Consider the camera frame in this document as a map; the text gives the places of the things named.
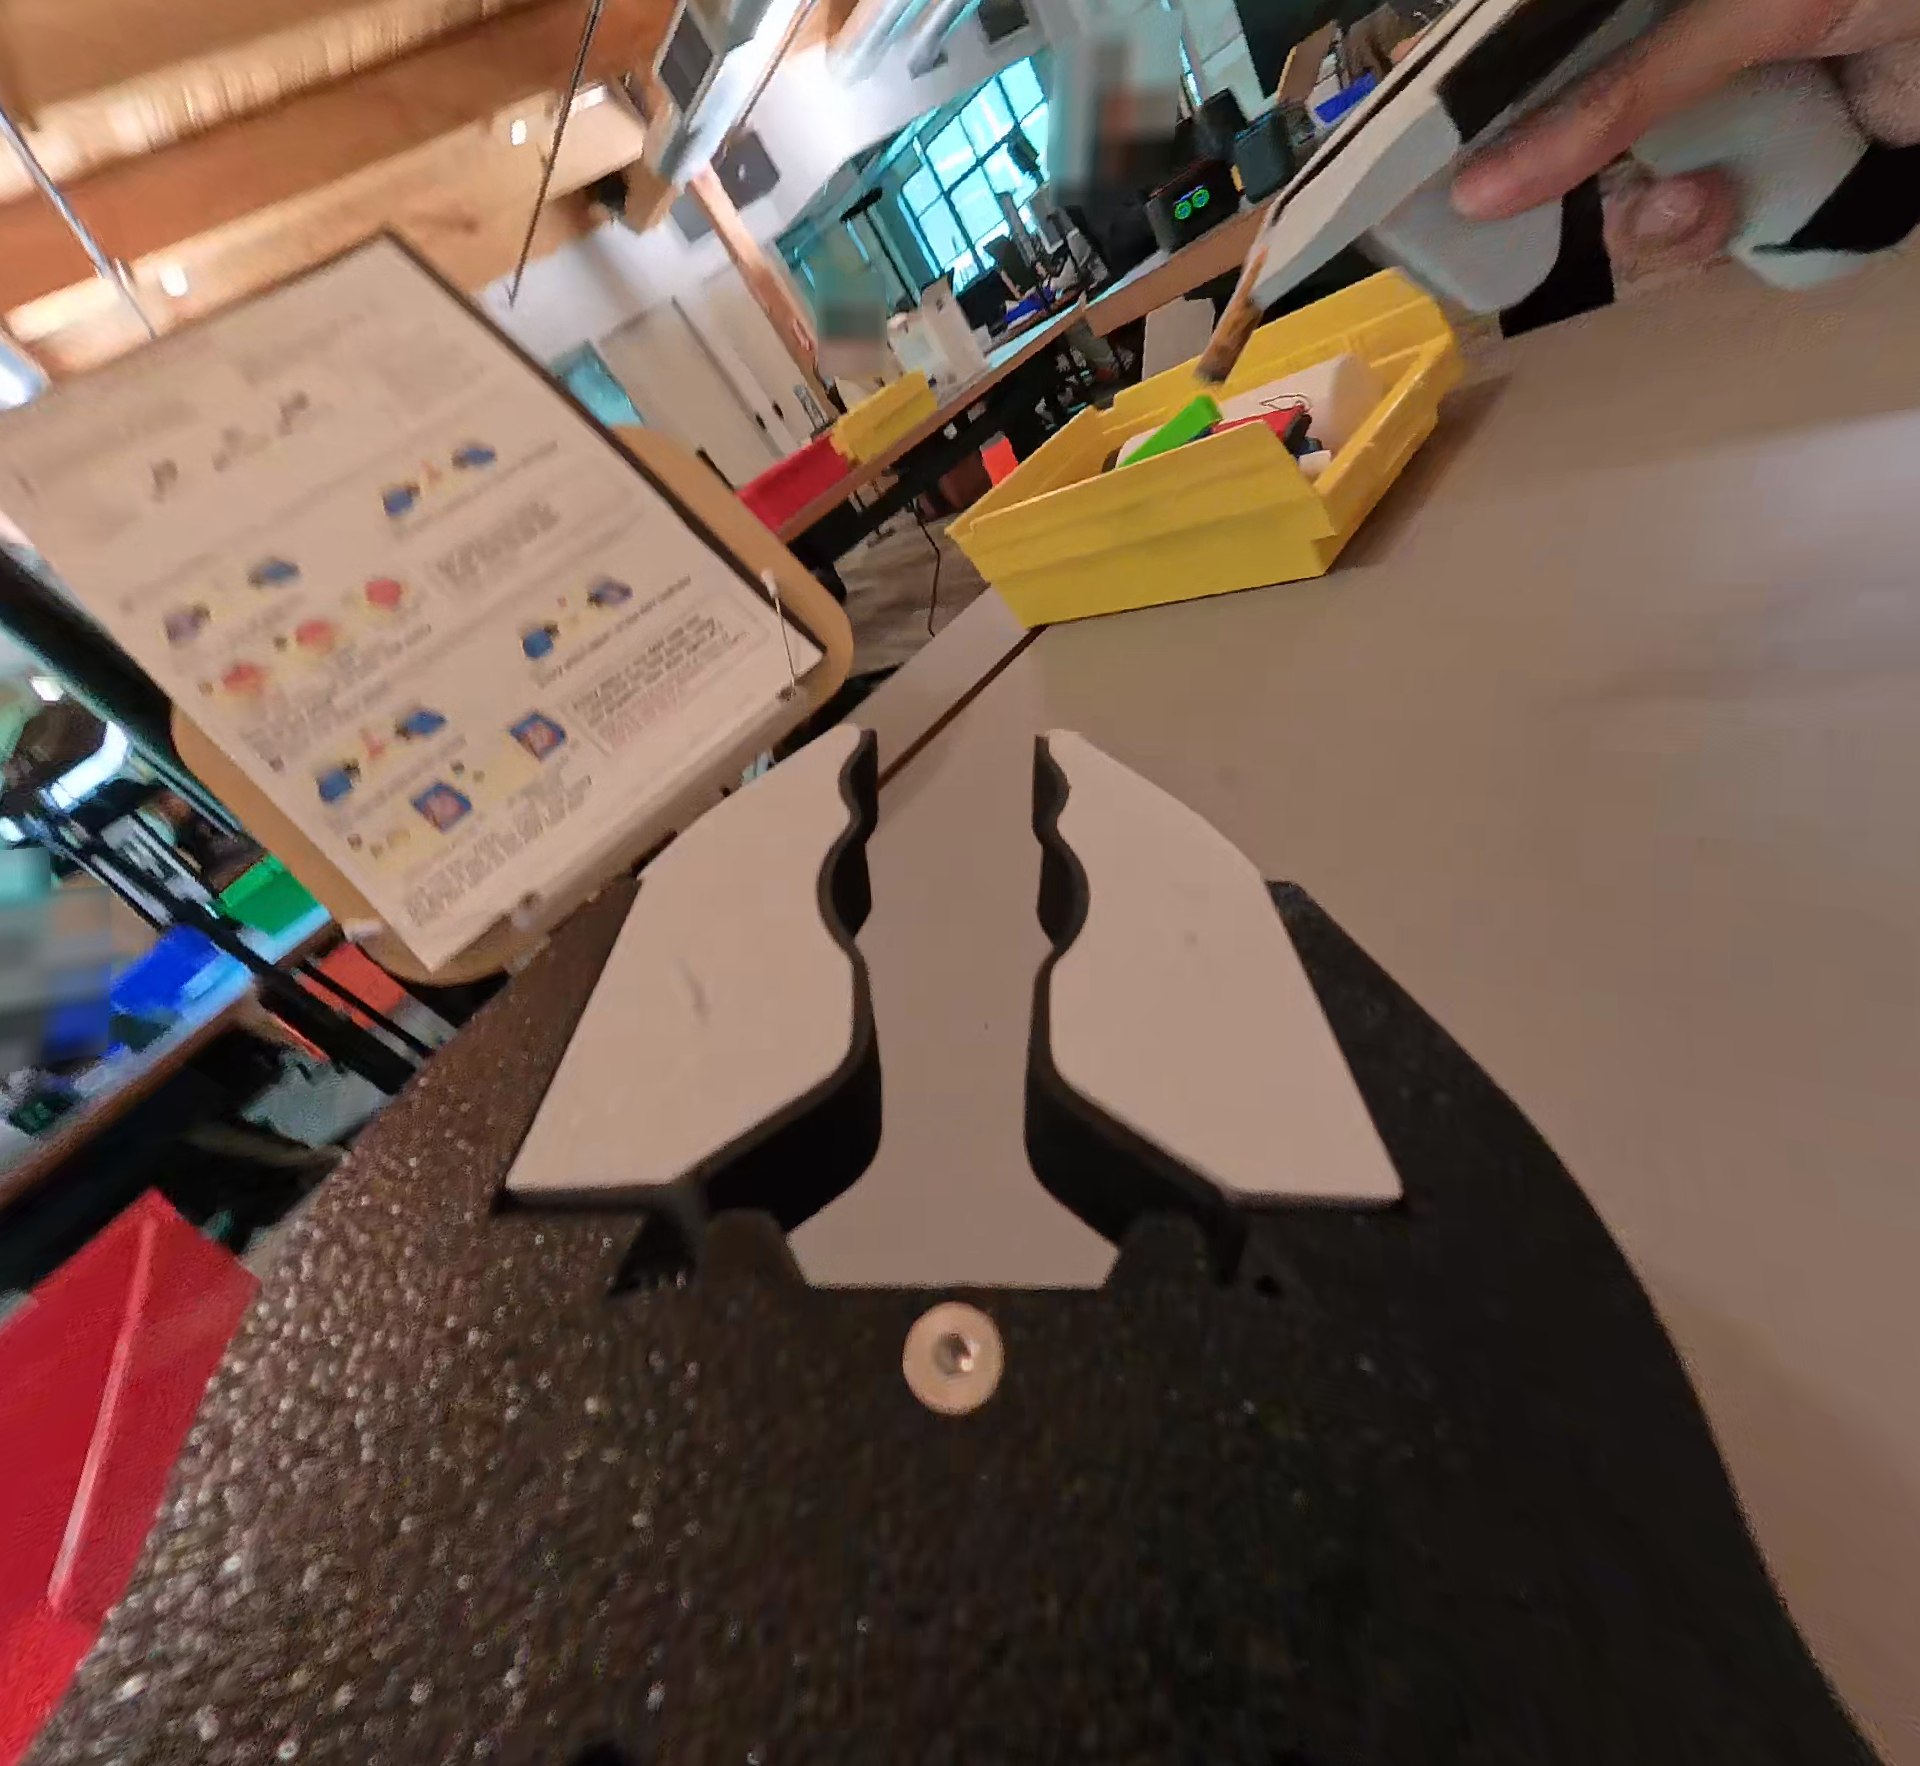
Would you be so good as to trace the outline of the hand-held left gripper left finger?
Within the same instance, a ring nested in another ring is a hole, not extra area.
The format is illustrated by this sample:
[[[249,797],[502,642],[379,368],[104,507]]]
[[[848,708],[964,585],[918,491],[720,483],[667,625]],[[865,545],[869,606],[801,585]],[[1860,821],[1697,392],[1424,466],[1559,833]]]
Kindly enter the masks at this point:
[[[644,869],[502,1204],[790,1235],[852,1188],[881,1139],[877,805],[877,733],[843,722]]]

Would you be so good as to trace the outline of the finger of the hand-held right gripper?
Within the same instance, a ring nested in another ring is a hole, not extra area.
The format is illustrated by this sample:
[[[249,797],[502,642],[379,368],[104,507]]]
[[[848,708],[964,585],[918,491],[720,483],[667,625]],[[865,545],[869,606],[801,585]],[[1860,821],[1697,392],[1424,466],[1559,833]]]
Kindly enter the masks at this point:
[[[1276,200],[1258,238],[1267,244],[1265,308],[1350,247],[1469,313],[1523,308],[1565,259],[1565,197],[1473,221],[1455,212],[1453,183],[1522,118],[1594,73],[1631,16],[1631,0],[1449,5]]]

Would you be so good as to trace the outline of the orange and black battery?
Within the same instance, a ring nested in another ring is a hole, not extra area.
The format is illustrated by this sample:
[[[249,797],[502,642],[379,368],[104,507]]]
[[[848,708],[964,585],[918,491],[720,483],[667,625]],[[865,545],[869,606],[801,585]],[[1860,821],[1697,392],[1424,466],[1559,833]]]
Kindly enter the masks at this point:
[[[1262,301],[1264,264],[1267,244],[1258,243],[1241,269],[1236,290],[1222,306],[1212,336],[1194,360],[1194,381],[1198,387],[1221,387],[1229,381],[1247,342],[1262,325],[1265,304]]]

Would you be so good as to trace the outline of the yellow plastic bin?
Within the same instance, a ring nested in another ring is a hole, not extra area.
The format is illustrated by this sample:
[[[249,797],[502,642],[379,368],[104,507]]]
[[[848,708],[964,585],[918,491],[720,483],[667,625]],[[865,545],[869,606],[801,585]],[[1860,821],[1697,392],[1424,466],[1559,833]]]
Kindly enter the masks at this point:
[[[1114,466],[1197,392],[1221,402],[1339,353],[1386,385],[1339,455],[1250,427]],[[1429,442],[1461,371],[1440,304],[1379,273],[1262,325],[1221,387],[1198,387],[1189,362],[1084,409],[950,533],[1024,626],[1323,577]]]

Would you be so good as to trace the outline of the red plastic bin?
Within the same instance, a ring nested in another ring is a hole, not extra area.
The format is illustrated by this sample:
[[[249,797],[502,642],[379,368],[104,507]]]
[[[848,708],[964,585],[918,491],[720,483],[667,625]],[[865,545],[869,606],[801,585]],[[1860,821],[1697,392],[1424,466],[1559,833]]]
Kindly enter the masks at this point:
[[[2,1333],[2,1760],[23,1760],[124,1594],[257,1282],[147,1193]]]
[[[809,509],[831,500],[851,471],[847,454],[827,431],[766,468],[737,496],[766,528],[780,535]]]

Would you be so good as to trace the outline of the black case with green lights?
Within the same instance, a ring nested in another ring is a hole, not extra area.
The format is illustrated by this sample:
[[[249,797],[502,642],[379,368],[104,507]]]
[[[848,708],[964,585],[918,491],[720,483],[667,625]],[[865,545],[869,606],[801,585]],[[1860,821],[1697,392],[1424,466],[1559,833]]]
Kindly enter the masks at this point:
[[[1174,255],[1236,217],[1241,203],[1233,164],[1207,154],[1153,190],[1143,209],[1157,249]]]

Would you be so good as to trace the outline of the white cylinder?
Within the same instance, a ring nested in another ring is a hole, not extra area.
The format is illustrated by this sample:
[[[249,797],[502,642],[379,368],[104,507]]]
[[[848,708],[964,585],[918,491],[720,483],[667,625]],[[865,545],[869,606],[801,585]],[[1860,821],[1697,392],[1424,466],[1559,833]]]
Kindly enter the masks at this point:
[[[1339,455],[1386,401],[1386,385],[1367,360],[1356,353],[1339,353],[1282,379],[1226,394],[1219,402],[1221,417],[1259,411],[1262,405],[1274,405],[1294,394],[1313,405],[1318,451]]]

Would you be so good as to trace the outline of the grey-top wood-edged desk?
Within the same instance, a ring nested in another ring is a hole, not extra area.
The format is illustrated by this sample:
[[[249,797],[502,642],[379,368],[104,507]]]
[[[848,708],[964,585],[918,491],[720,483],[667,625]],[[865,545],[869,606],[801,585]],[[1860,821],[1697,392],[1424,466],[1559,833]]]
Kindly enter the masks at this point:
[[[1099,338],[1109,338],[1192,290],[1208,288],[1221,278],[1237,280],[1272,206],[1270,200],[1254,209],[1241,209],[1194,243],[1170,255],[1156,255],[1120,283],[1103,288],[1084,308],[1088,329]]]

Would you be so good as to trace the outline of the green block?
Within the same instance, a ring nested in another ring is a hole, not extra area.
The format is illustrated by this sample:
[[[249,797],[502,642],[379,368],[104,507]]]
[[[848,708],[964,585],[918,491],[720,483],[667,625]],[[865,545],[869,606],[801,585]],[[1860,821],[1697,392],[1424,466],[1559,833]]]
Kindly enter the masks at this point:
[[[1208,392],[1197,392],[1157,427],[1137,434],[1117,451],[1114,466],[1176,454],[1204,440],[1221,424],[1221,405]]]

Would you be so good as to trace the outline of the white cardboard box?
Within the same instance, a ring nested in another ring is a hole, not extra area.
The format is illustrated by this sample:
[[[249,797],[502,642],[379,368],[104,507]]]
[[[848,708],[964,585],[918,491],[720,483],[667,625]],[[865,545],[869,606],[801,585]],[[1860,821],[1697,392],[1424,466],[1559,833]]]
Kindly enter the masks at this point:
[[[946,276],[930,283],[918,306],[891,313],[886,327],[901,373],[921,373],[940,402],[989,371],[989,349],[970,325]]]

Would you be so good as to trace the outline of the green plastic bin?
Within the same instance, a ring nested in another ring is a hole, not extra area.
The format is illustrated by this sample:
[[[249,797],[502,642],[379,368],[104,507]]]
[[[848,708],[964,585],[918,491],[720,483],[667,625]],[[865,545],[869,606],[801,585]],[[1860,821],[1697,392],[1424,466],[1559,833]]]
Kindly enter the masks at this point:
[[[216,898],[218,907],[240,928],[264,937],[325,924],[324,906],[276,856],[261,856],[238,872]]]

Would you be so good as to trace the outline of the instruction sheet on board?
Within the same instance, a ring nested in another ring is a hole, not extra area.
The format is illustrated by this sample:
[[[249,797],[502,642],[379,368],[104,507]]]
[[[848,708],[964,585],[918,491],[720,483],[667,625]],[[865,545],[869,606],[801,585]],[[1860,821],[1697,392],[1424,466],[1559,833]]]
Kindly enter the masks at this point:
[[[252,841],[290,866],[348,937],[400,981],[444,988],[529,965],[573,913],[705,818],[737,786],[738,773],[757,753],[804,725],[823,722],[829,700],[843,692],[851,676],[852,630],[843,606],[706,461],[654,430],[610,430],[605,440],[622,449],[626,463],[654,484],[658,496],[711,549],[754,584],[764,602],[780,602],[780,616],[816,642],[821,662],[791,678],[791,694],[782,697],[770,725],[747,726],[727,738],[718,753],[691,766],[664,804],[628,820],[589,866],[578,866],[529,909],[498,919],[447,963],[422,963],[313,839],[213,742],[207,728],[191,713],[174,710],[172,733],[190,775],[216,794]]]

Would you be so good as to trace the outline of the stack of yellow bins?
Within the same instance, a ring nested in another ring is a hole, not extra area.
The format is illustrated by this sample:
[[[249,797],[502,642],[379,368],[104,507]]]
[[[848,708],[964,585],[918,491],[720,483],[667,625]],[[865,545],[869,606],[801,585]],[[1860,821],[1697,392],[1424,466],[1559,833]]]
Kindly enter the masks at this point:
[[[858,468],[889,454],[939,411],[939,390],[928,373],[910,368],[843,412],[829,438],[847,463]]]

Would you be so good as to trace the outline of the blue plastic bin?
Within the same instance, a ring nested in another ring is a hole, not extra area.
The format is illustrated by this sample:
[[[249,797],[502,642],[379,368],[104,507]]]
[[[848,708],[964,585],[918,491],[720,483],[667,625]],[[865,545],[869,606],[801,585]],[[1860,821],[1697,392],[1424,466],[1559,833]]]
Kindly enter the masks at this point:
[[[226,985],[232,967],[229,953],[206,934],[187,925],[165,930],[110,976],[110,1031],[124,1037],[172,1028]]]

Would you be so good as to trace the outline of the printed instruction sheet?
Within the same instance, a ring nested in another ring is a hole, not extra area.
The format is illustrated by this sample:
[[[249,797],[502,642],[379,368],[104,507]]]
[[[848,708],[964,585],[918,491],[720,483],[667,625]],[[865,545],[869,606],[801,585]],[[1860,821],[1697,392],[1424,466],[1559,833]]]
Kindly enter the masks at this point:
[[[425,965],[821,649],[379,233],[5,411],[5,518]]]

